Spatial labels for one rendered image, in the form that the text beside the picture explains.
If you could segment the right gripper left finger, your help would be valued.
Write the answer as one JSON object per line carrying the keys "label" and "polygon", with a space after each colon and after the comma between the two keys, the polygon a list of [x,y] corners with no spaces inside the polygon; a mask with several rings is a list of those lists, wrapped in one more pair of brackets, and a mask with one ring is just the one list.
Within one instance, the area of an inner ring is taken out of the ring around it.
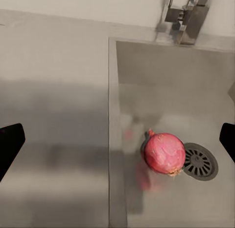
{"label": "right gripper left finger", "polygon": [[0,128],[0,182],[25,142],[22,124]]}

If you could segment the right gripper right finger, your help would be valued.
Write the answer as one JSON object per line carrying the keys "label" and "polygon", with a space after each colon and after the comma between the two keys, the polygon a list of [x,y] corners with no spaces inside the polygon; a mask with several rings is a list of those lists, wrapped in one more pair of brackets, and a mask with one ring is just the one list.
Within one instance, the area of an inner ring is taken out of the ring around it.
{"label": "right gripper right finger", "polygon": [[235,125],[224,123],[220,132],[219,141],[235,163]]}

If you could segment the vidalia onion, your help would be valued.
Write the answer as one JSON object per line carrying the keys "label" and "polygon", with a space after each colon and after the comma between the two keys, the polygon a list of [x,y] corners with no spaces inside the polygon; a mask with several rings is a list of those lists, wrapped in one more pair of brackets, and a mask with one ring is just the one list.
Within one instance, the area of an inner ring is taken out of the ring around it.
{"label": "vidalia onion", "polygon": [[155,173],[176,176],[186,162],[183,142],[170,133],[156,134],[149,130],[150,139],[144,149],[146,164]]}

